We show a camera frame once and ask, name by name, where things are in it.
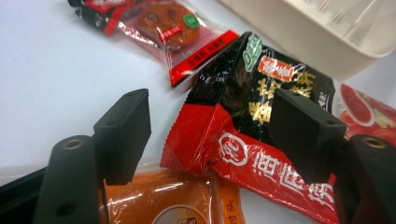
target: red packaging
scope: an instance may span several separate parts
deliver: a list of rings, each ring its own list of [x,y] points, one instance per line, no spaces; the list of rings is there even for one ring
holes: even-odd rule
[[[347,124],[347,139],[364,133],[387,140],[396,147],[395,109],[345,84],[341,84],[337,92],[333,113]]]
[[[238,35],[183,0],[68,0],[84,21],[118,31],[165,63],[175,87]]]
[[[341,115],[346,107],[338,92],[346,87],[336,89],[331,78],[265,47],[253,33],[233,42],[197,78],[165,141],[161,166],[191,173],[209,166],[239,187],[320,222],[337,223],[334,178],[306,185],[273,146],[267,126],[275,88],[299,92]],[[378,111],[392,116],[392,109],[379,105]]]

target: white table surface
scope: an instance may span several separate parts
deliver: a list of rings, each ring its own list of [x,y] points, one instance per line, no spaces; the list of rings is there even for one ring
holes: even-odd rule
[[[190,0],[238,34],[256,31],[215,0]],[[165,67],[123,35],[106,36],[66,0],[0,1],[0,186],[46,166],[52,147],[93,124],[126,92],[149,90],[152,134],[144,156],[160,158],[187,92]],[[274,47],[265,34],[264,43]],[[346,81],[396,107],[396,53]],[[247,223],[311,222],[242,190]]]

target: logo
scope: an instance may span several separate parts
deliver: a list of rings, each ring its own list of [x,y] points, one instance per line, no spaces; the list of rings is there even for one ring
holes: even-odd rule
[[[151,224],[207,224],[205,216],[186,204],[175,204],[163,209]]]
[[[187,14],[185,16],[183,16],[183,21],[184,23],[189,26],[190,28],[197,28],[199,27],[199,21],[196,17]]]
[[[294,74],[294,67],[268,56],[262,57],[257,70],[268,77],[290,82]]]
[[[239,137],[225,133],[220,139],[220,155],[224,161],[243,166],[248,161],[248,147]]]
[[[247,49],[243,53],[247,72],[253,70],[253,66],[259,59],[260,54],[262,54],[262,40],[256,35],[251,35],[248,38]]]

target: white plastic tray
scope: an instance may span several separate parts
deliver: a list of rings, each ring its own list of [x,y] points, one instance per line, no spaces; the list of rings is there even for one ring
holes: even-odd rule
[[[393,0],[220,0],[291,57],[344,81],[396,49]]]

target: candy wrapper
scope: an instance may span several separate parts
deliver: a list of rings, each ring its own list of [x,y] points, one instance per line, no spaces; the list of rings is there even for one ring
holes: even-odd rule
[[[276,88],[299,92],[340,115],[347,107],[337,91],[346,86],[335,88],[331,78],[264,46],[253,33],[233,42],[197,78],[165,141],[161,166],[190,173],[209,166],[237,186],[336,223],[333,176],[328,183],[305,184],[274,146],[268,124]],[[346,92],[346,98],[352,94]]]
[[[239,188],[207,171],[190,175],[139,165],[132,183],[106,186],[110,223],[245,224]]]
[[[347,124],[346,139],[363,133],[396,147],[396,110],[345,84],[336,85],[334,115]]]
[[[107,35],[122,32],[169,69],[173,87],[238,35],[182,0],[68,0],[84,21]]]

